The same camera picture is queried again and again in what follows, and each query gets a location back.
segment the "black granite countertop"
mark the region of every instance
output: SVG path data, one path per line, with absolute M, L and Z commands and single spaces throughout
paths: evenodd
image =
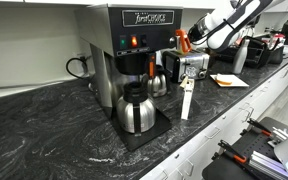
M 197 81 L 188 121 L 180 120 L 183 90 L 156 98 L 173 128 L 128 152 L 87 84 L 75 80 L 0 98 L 0 179 L 139 179 L 221 114 L 288 64 L 244 67 L 249 88 Z M 209 74 L 229 73 L 217 61 Z

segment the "red handle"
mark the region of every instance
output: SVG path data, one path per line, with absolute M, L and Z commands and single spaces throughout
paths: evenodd
M 236 155 L 234 155 L 234 159 L 235 159 L 236 161 L 242 163 L 242 164 L 244 164 L 244 163 L 246 162 L 246 160 L 247 160 L 246 157 L 244 157 L 244 159 L 242 159 L 242 158 L 240 158 L 240 157 L 238 157 L 238 156 L 236 156 Z
M 156 54 L 150 53 L 148 55 L 148 76 L 149 79 L 154 79 L 156 76 Z
M 262 130 L 262 133 L 263 133 L 264 135 L 268 136 L 268 137 L 271 136 L 271 133 L 270 133 L 270 132 L 267 132 L 267 131 L 265 131 L 265 130 Z
M 175 32 L 176 32 L 176 36 L 180 37 L 181 49 L 183 53 L 190 52 L 192 50 L 191 42 L 188 39 L 185 30 L 177 29 Z

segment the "coffee carafe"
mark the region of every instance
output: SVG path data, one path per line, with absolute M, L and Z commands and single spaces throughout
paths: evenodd
M 131 82 L 124 85 L 124 94 L 117 101 L 117 115 L 121 127 L 139 135 L 155 124 L 156 108 L 149 98 L 146 83 Z
M 156 74 L 148 80 L 148 93 L 153 97 L 170 93 L 170 76 L 161 65 L 156 65 Z

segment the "commercial coffee brewer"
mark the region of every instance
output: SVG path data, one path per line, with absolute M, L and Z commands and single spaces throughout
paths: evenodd
M 174 47 L 182 8 L 98 5 L 76 11 L 82 39 L 90 43 L 97 99 L 128 150 L 171 128 L 147 91 L 155 52 Z

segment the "white wall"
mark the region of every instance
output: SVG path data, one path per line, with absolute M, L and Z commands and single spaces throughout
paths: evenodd
M 73 6 L 0 7 L 0 86 L 72 79 L 65 70 L 73 53 L 90 54 L 80 40 Z M 212 10 L 185 9 L 182 28 L 189 28 Z M 266 13 L 256 28 L 282 27 L 288 13 Z M 72 64 L 73 72 L 81 72 Z M 0 90 L 0 96 L 11 91 Z

